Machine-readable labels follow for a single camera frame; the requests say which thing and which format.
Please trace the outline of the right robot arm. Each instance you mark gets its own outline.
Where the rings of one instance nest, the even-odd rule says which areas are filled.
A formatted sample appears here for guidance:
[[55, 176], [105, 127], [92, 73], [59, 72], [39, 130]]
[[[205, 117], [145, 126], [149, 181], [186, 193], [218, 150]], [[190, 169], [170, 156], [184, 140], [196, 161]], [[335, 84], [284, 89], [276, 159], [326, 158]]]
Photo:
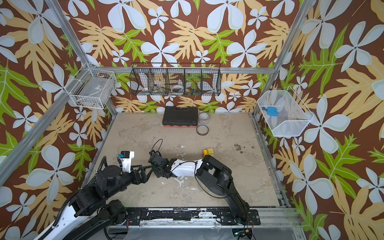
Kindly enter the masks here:
[[228, 203], [229, 215], [235, 223], [248, 223], [250, 206], [237, 191], [232, 170], [213, 156], [206, 155], [196, 161], [168, 160], [160, 152], [152, 150], [149, 163], [157, 178], [194, 177], [206, 194], [215, 199], [224, 199]]

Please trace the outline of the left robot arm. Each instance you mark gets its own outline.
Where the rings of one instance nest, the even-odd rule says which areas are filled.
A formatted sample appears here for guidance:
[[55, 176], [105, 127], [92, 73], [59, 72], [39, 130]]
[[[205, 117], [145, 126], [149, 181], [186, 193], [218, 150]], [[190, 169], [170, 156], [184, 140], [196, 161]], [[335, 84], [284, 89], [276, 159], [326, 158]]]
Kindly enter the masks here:
[[119, 166], [99, 168], [91, 181], [65, 201], [56, 219], [38, 236], [38, 240], [87, 240], [100, 230], [126, 220], [126, 207], [119, 200], [108, 202], [129, 185], [144, 184], [151, 166], [137, 165], [131, 172]]

